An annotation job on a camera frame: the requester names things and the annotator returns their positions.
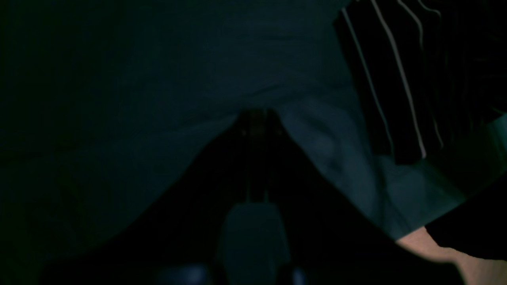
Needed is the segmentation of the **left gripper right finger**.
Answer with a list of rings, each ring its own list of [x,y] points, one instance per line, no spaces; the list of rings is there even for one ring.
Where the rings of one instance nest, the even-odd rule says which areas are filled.
[[[463,285],[455,265],[400,247],[323,177],[274,110],[257,113],[257,196],[281,216],[290,259],[277,285]]]

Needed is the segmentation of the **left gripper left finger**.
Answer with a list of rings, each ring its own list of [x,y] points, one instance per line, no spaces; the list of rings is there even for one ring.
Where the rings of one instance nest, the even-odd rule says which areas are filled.
[[[240,113],[130,226],[74,258],[47,265],[40,285],[228,285],[218,244],[227,214],[248,198],[258,113]]]

